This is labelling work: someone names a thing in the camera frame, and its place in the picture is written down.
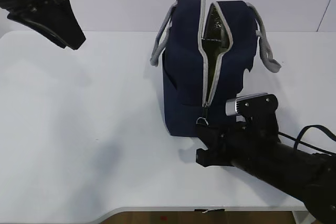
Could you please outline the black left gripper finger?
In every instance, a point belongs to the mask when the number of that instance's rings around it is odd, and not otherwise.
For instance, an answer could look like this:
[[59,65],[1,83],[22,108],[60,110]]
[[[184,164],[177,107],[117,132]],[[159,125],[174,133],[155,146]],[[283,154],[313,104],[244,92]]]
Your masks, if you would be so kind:
[[37,11],[34,22],[54,31],[72,50],[79,49],[86,41],[73,13],[70,0],[65,0],[60,4],[49,1]]
[[16,17],[15,21],[38,32],[39,34],[50,40],[52,43],[54,43],[56,46],[62,49],[65,49],[67,47],[65,41],[48,27],[29,19],[23,19],[21,17]]

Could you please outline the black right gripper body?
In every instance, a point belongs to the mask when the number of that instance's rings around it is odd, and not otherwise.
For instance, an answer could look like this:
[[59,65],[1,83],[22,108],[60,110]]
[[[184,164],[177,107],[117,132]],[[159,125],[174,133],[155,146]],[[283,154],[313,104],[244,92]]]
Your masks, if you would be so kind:
[[233,166],[239,156],[247,158],[251,152],[254,157],[264,147],[279,143],[277,108],[278,99],[268,94],[251,99],[249,107],[239,107],[243,121],[219,126],[197,123],[197,137],[207,149],[196,150],[196,162],[203,167]]

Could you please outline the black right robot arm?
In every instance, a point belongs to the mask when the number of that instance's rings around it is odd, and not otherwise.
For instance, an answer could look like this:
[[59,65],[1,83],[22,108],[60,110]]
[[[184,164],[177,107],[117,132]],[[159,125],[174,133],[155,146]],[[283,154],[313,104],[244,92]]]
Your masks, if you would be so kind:
[[200,117],[196,132],[205,149],[196,151],[196,162],[234,166],[301,201],[320,222],[335,223],[335,153],[299,150],[307,127],[293,146],[282,144],[277,108],[275,95],[257,93],[226,102],[226,115],[242,116],[242,121],[212,126]]

